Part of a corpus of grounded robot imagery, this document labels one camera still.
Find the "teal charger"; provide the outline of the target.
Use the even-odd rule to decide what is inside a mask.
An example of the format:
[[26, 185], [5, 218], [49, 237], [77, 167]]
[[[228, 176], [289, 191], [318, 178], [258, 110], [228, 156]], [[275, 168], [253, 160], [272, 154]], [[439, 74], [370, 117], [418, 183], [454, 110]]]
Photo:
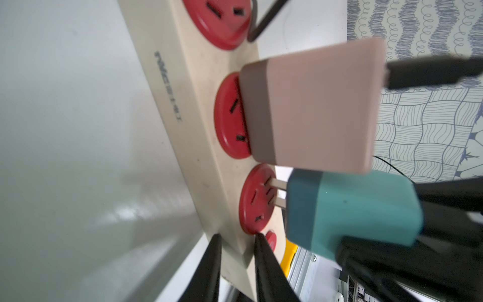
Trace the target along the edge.
[[286, 192], [287, 239], [329, 260], [344, 237], [409, 247], [423, 230], [420, 200], [401, 175], [294, 169], [288, 181], [268, 184]]

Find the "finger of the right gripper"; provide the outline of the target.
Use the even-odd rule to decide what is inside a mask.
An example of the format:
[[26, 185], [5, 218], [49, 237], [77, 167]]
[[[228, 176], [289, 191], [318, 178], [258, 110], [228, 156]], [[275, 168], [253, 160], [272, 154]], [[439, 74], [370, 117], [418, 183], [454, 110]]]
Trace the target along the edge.
[[482, 225], [469, 212], [482, 213], [482, 178], [415, 184], [424, 223], [421, 234], [457, 245], [482, 244]]
[[336, 260], [379, 301], [415, 301], [405, 286], [447, 301], [482, 301], [482, 262], [472, 257], [345, 237]]

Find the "pink charger of blue fan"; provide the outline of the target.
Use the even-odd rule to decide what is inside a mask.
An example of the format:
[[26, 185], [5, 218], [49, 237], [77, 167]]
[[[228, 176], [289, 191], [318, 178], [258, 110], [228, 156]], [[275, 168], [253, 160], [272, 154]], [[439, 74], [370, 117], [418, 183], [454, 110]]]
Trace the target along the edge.
[[257, 162], [366, 174], [372, 166], [386, 44], [371, 38], [280, 55], [239, 74]]

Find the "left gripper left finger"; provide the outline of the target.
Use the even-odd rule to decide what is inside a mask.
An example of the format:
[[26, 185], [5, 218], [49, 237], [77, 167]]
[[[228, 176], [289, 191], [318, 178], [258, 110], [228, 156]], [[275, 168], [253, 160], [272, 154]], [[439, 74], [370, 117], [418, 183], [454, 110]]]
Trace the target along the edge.
[[188, 287], [179, 298], [179, 302], [218, 301], [221, 255], [222, 238], [220, 234], [215, 234], [212, 236]]

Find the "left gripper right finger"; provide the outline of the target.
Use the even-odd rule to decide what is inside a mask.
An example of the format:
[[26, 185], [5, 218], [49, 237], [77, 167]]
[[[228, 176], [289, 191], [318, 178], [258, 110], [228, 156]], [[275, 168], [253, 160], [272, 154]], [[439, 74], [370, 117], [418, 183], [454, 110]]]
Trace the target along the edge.
[[299, 301], [263, 234], [255, 235], [257, 301]]

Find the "cream red power strip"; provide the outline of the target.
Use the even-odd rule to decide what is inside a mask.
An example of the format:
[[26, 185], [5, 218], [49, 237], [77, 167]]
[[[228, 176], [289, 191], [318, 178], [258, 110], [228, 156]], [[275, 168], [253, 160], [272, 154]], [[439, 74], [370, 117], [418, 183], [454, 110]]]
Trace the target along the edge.
[[120, 1], [138, 58], [205, 234], [223, 239], [221, 275], [256, 299], [254, 237], [239, 222], [244, 182], [256, 163], [233, 159], [215, 132], [217, 90], [227, 75], [259, 59], [256, 44], [212, 45], [181, 1]]

